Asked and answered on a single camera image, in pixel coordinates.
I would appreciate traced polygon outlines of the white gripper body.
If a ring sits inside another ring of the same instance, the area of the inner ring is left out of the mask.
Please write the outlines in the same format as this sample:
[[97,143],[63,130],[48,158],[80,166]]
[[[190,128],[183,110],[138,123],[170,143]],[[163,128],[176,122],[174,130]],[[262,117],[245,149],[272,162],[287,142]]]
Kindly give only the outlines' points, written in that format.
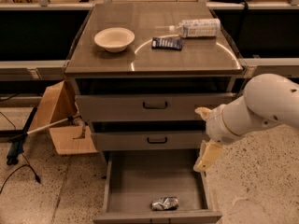
[[220,105],[206,121],[206,133],[215,142],[225,145],[240,140],[245,134],[247,109],[244,105]]

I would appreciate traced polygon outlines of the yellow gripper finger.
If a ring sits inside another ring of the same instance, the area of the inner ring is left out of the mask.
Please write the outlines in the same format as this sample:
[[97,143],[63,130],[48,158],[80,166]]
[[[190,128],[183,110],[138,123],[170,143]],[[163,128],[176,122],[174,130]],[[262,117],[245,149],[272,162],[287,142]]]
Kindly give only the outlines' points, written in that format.
[[205,172],[211,167],[223,152],[223,145],[213,140],[203,141],[200,146],[199,157],[197,158],[193,170],[197,173]]
[[197,107],[195,113],[198,114],[202,120],[207,121],[211,110],[207,107]]

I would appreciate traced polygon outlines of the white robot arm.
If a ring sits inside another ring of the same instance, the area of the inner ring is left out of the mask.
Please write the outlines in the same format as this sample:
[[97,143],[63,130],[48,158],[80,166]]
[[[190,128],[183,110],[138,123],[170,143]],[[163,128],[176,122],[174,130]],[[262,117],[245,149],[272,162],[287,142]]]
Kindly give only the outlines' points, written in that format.
[[207,170],[221,156],[223,147],[247,133],[280,124],[299,127],[299,85],[289,79],[262,74],[252,78],[243,94],[227,105],[198,107],[195,112],[206,122],[207,141],[201,144],[193,170]]

